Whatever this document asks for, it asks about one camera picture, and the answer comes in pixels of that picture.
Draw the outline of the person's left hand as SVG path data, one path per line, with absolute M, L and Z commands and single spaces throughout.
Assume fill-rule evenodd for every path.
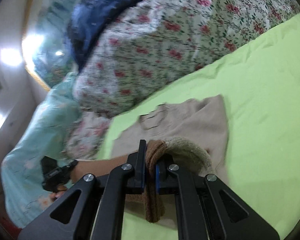
M 68 188 L 65 185 L 59 185 L 56 192 L 51 193 L 49 197 L 54 202 L 55 200 L 60 198 L 67 190 Z

